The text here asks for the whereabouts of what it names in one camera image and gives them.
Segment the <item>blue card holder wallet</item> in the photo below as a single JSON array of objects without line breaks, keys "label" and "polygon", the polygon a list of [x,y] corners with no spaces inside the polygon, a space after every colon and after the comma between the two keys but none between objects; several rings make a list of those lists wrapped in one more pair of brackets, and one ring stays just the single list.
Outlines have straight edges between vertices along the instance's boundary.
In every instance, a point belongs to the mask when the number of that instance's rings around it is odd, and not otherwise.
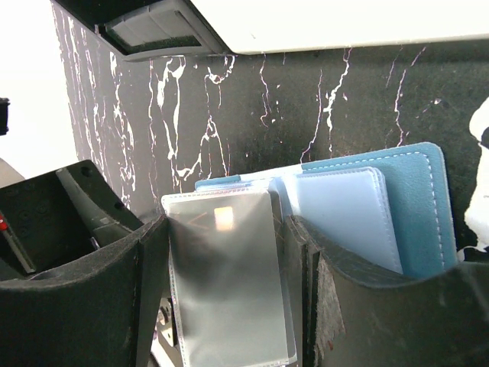
[{"label": "blue card holder wallet", "polygon": [[203,181],[192,192],[264,189],[275,218],[288,339],[301,366],[290,298],[284,221],[299,216],[336,245],[413,280],[457,265],[441,149],[419,143]]}]

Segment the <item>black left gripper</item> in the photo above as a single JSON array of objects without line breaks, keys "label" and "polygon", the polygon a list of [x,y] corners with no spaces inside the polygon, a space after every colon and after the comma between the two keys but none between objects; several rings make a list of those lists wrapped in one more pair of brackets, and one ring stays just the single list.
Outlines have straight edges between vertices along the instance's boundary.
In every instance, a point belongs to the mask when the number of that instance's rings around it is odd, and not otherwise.
[{"label": "black left gripper", "polygon": [[1,189],[1,278],[55,278],[142,225],[90,160],[13,183]]}]

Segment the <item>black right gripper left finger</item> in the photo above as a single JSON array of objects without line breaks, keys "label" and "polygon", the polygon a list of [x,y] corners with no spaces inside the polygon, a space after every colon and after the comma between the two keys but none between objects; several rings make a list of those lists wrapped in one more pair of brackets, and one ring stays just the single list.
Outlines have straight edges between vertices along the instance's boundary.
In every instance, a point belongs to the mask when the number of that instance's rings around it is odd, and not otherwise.
[{"label": "black right gripper left finger", "polygon": [[3,366],[146,366],[168,272],[168,220],[31,279],[1,282]]}]

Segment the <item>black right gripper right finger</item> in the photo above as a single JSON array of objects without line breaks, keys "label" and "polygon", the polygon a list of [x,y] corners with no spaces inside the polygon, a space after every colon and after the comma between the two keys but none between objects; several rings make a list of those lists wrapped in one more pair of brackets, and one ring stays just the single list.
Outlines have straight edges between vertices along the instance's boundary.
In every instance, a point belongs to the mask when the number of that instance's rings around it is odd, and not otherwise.
[{"label": "black right gripper right finger", "polygon": [[488,266],[413,280],[284,221],[301,366],[486,366]]}]

